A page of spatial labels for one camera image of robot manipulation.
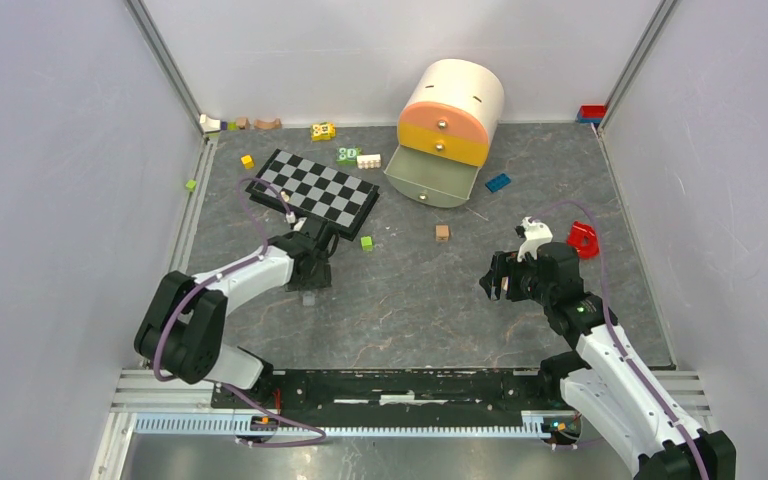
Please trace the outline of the grey green bottom drawer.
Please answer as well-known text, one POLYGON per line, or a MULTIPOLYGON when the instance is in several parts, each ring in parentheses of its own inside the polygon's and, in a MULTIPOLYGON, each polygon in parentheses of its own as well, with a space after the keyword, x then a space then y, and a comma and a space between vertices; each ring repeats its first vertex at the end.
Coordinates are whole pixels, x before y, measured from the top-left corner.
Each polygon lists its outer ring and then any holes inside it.
POLYGON ((465 165, 439 156, 398 146, 384 174, 390 184, 404 196, 436 208, 455 208, 465 204, 475 185, 479 167, 465 165))

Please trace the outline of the orange top drawer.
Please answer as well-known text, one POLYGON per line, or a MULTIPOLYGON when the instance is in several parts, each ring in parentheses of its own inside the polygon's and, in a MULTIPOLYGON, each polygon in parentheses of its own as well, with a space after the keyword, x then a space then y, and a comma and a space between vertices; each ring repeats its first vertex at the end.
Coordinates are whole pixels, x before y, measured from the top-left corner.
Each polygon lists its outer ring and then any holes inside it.
POLYGON ((400 123, 409 123, 422 128, 460 138, 490 143, 489 133, 483 123, 468 111, 433 101, 419 101, 408 104, 401 112, 400 123), (448 126, 438 127, 438 121, 445 119, 448 126))

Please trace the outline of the cream round drawer cabinet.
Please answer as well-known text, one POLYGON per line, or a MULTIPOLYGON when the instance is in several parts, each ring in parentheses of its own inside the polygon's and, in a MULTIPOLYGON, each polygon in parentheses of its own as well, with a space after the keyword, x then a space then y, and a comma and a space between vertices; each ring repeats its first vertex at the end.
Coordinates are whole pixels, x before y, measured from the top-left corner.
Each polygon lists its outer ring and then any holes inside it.
POLYGON ((499 78, 488 68, 467 60, 443 59, 424 71, 405 107, 419 101, 445 103, 468 111, 486 127, 491 146, 505 92, 499 78))

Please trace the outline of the clear plastic bottle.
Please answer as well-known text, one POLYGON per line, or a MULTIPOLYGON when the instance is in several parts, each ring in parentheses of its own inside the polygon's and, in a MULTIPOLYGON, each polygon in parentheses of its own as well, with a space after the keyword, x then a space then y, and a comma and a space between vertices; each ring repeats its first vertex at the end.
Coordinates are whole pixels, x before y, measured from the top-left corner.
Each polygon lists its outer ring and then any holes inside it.
POLYGON ((316 304, 315 291, 303 291, 301 293, 302 305, 304 307, 313 307, 316 304))

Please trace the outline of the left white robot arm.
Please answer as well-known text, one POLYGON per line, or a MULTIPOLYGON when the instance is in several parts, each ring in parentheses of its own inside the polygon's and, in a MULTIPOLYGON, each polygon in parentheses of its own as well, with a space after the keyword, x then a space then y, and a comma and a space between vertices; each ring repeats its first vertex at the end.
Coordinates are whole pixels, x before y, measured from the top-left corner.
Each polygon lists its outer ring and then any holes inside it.
POLYGON ((224 339, 229 314, 257 296, 328 288, 337 229, 311 217, 268 239, 254 252, 196 275, 171 271, 161 280, 134 338, 134 349, 158 370, 162 381, 209 380, 236 387, 250 407, 266 405, 274 381, 269 364, 224 339))

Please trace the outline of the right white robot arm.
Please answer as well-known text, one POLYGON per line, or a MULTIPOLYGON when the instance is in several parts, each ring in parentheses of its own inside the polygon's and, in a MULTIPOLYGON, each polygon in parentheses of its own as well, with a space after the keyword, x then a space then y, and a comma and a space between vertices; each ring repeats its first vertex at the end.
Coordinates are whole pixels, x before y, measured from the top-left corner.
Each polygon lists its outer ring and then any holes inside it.
POLYGON ((539 304, 570 349, 541 362, 537 392, 572 407, 597 430, 634 479, 733 479, 737 450, 709 432, 639 358, 608 303, 587 291, 576 250, 549 242, 535 253, 494 253, 479 284, 492 300, 539 304))

